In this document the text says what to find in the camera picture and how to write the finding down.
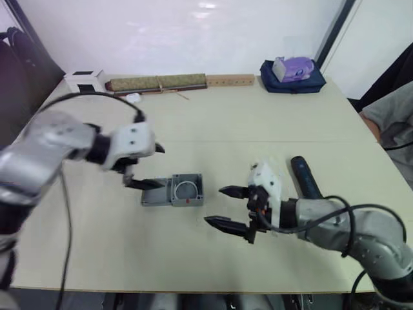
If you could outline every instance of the beige tabletop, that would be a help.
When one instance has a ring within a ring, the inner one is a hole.
[[[70,92],[62,82],[52,96]],[[177,94],[143,95],[145,111],[159,141],[374,141],[356,111],[327,79],[318,94],[270,94],[257,78],[251,87],[211,87]],[[112,130],[133,111],[102,97],[59,105],[84,122]]]

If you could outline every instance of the silver robot arm segment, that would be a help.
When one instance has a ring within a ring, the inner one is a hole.
[[[46,110],[33,119],[14,144],[0,152],[0,302],[4,300],[3,305],[8,300],[3,293],[12,281],[13,248],[19,230],[57,178],[63,160],[86,160],[100,165],[104,171],[122,173],[126,187],[163,186],[132,178],[131,166],[139,158],[165,152],[155,143],[147,122],[126,125],[109,136],[99,131],[98,126],[83,124],[63,112]]]
[[[248,187],[227,186],[227,196],[248,199],[250,227],[222,216],[205,220],[224,233],[254,243],[256,232],[270,229],[296,233],[297,237],[327,250],[344,252],[350,237],[350,217],[338,202],[319,199],[281,201],[281,184],[267,163],[252,167]],[[337,215],[308,229],[307,224],[336,212]],[[402,224],[394,216],[371,209],[354,209],[355,242],[349,255],[366,270],[378,293],[393,304],[413,305],[413,251],[404,241]]]

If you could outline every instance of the purple object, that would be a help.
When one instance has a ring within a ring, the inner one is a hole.
[[[273,73],[282,83],[308,79],[313,70],[314,64],[307,57],[293,57],[287,60],[284,60],[284,57],[277,57],[272,66]]]

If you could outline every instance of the black cable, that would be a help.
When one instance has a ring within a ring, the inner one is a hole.
[[[356,218],[354,217],[353,210],[351,209],[350,204],[343,199],[340,196],[327,196],[325,199],[331,200],[331,199],[337,199],[342,202],[342,204],[345,206],[345,209],[348,212],[348,217],[350,218],[350,236],[348,237],[348,242],[347,242],[347,247],[346,249],[341,253],[341,257],[346,257],[350,253],[350,251],[353,248],[354,245],[354,240],[356,239]]]
[[[413,145],[413,141],[403,144],[403,145],[399,145],[397,147],[385,147],[384,150],[398,150],[398,149],[403,149],[405,147],[409,147],[411,145]]]
[[[68,189],[67,189],[65,175],[63,174],[63,168],[60,172],[60,182],[61,182],[61,185],[62,185],[63,198],[64,198],[64,201],[65,201],[66,212],[67,212],[68,245],[67,245],[67,250],[66,250],[65,264],[63,266],[59,297],[57,298],[55,310],[60,310],[60,308],[62,306],[62,303],[63,303],[63,297],[65,295],[66,275],[67,275],[67,269],[68,269],[68,265],[69,265],[70,252],[72,250],[72,238],[73,238],[72,215],[70,214],[70,200],[69,200],[69,193],[68,193]]]
[[[350,310],[351,310],[351,307],[352,307],[352,304],[353,304],[354,297],[355,297],[355,295],[356,295],[357,286],[359,285],[361,279],[362,279],[366,274],[367,274],[366,270],[363,270],[363,271],[358,275],[358,277],[356,278],[356,281],[354,281],[354,283],[353,283],[353,287],[351,288],[351,293],[350,293],[350,296],[349,296],[349,298],[348,298],[348,305],[347,305],[348,309],[350,309]]]
[[[59,102],[63,102],[63,101],[66,101],[66,100],[69,100],[69,99],[72,99],[72,98],[76,98],[76,97],[80,97],[80,96],[103,96],[103,97],[108,97],[108,98],[118,100],[118,101],[124,103],[125,105],[131,107],[132,109],[134,109],[136,111],[136,113],[137,113],[136,120],[135,120],[136,122],[145,120],[145,115],[143,114],[141,109],[135,107],[133,104],[131,104],[130,102],[128,102],[128,101],[126,101],[126,100],[124,100],[120,97],[116,97],[116,96],[113,96],[111,94],[107,94],[106,92],[84,92],[84,93],[75,92],[75,93],[71,93],[71,94],[66,94],[66,95],[58,97],[58,98],[52,100],[51,102],[48,102],[46,105],[42,106],[39,109],[38,113],[42,113],[43,111],[49,109],[50,107],[54,106],[55,104],[57,104]]]
[[[384,207],[384,206],[382,206],[382,205],[376,205],[376,204],[373,204],[373,203],[366,203],[366,204],[363,204],[363,205],[355,205],[355,206],[353,206],[352,208],[353,208],[353,209],[356,209],[356,208],[358,209],[358,208],[360,208],[360,207],[373,207],[373,208],[377,208],[377,209],[380,209],[380,210],[384,210],[384,211],[389,212],[389,213],[390,213],[391,215],[393,215],[393,216],[395,217],[395,219],[400,223],[401,228],[403,229],[403,241],[404,241],[404,242],[407,241],[407,230],[406,230],[406,226],[405,226],[405,224],[403,223],[403,220],[401,219],[401,217],[400,217],[396,212],[394,212],[392,209],[389,209],[389,208]],[[354,281],[354,283],[353,283],[353,287],[352,287],[352,289],[351,289],[351,293],[350,293],[350,296],[349,296],[349,298],[348,298],[348,309],[350,309],[350,310],[351,310],[352,302],[353,302],[354,297],[355,297],[355,295],[356,295],[357,286],[359,285],[361,279],[362,279],[366,274],[367,274],[366,270],[362,271],[362,272],[359,274],[359,276],[356,278],[356,281]]]
[[[395,213],[392,209],[388,208],[388,207],[384,207],[382,205],[376,205],[373,203],[367,203],[367,204],[362,204],[362,205],[354,205],[352,207],[350,207],[353,211],[354,210],[358,210],[358,209],[366,209],[366,208],[373,208],[373,209],[380,209],[382,211],[387,211],[389,212],[391,215],[393,215],[396,220],[401,224],[402,228],[403,228],[403,239],[404,236],[406,236],[406,227],[405,224],[403,223],[403,221],[401,220],[400,216],[397,215],[397,213]],[[338,209],[336,211],[333,211],[331,213],[328,213],[314,221],[311,221],[310,223],[303,225],[303,226],[299,226],[299,227],[294,227],[294,228],[279,228],[279,227],[275,227],[271,224],[268,223],[268,221],[265,219],[265,217],[260,213],[257,212],[258,218],[261,221],[262,224],[264,224],[267,229],[273,230],[277,233],[281,233],[281,234],[296,234],[296,233],[300,233],[302,231],[307,231],[311,228],[314,228],[316,226],[318,226],[319,224],[335,217],[335,216],[339,216],[340,214],[346,213],[348,212],[346,208],[342,208],[342,209]]]
[[[343,203],[346,202],[343,198],[340,198],[340,197],[338,197],[338,196],[327,196],[327,197],[326,197],[326,199],[329,199],[329,198],[338,199],[338,200],[340,200],[340,201],[343,202]],[[301,231],[306,231],[306,230],[308,230],[308,229],[314,228],[315,226],[318,226],[320,223],[323,223],[323,222],[329,220],[330,218],[333,218],[333,217],[338,216],[338,215],[340,215],[340,214],[343,214],[343,213],[348,212],[349,215],[350,215],[350,213],[352,213],[352,211],[354,211],[354,210],[366,209],[366,208],[379,209],[379,210],[386,211],[386,212],[390,213],[391,215],[393,215],[393,217],[399,222],[399,224],[400,224],[400,226],[401,226],[401,228],[402,228],[402,231],[403,231],[403,241],[404,241],[404,242],[407,241],[407,230],[406,230],[406,226],[405,226],[405,224],[403,223],[403,220],[401,219],[401,217],[400,217],[396,212],[394,212],[392,209],[390,209],[390,208],[388,208],[388,207],[385,207],[385,206],[383,206],[383,205],[377,205],[377,204],[375,204],[375,203],[364,203],[364,204],[361,204],[361,205],[354,205],[354,206],[348,206],[348,205],[346,205],[345,208],[342,208],[342,209],[340,209],[340,210],[336,210],[336,211],[331,212],[331,213],[329,213],[329,214],[327,214],[327,215],[324,215],[324,216],[322,216],[321,218],[319,218],[319,219],[317,219],[317,220],[314,220],[314,221],[312,221],[312,222],[310,222],[310,223],[308,223],[308,224],[306,224],[306,225],[304,225],[304,226],[295,227],[295,228],[292,228],[292,229],[280,229],[280,228],[278,228],[278,227],[274,227],[273,225],[271,225],[271,224],[269,224],[269,223],[267,222],[267,220],[265,219],[265,217],[264,217],[260,212],[257,212],[257,215],[258,215],[258,218],[261,220],[261,223],[263,223],[265,226],[267,226],[267,228],[272,229],[273,231],[276,231],[276,232],[278,232],[278,233],[293,234],[293,233],[299,233],[299,232],[301,232]],[[349,241],[348,241],[348,246],[350,246],[350,249],[351,249],[350,239],[349,239]],[[366,274],[367,274],[366,271],[362,271],[362,272],[358,275],[358,277],[356,278],[356,280],[355,280],[354,283],[353,283],[352,290],[351,290],[351,293],[350,293],[350,296],[349,296],[349,299],[348,299],[348,309],[350,309],[350,310],[351,310],[352,302],[353,302],[353,300],[354,300],[354,296],[355,296],[355,294],[356,294],[357,286],[359,285],[361,279],[362,279]]]

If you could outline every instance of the white wall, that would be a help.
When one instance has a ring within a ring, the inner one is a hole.
[[[343,0],[19,0],[63,70],[255,73],[314,56]]]
[[[3,0],[0,0],[0,32],[6,31],[8,27],[20,28],[6,3]]]
[[[413,42],[413,0],[359,0],[322,71],[359,99]]]

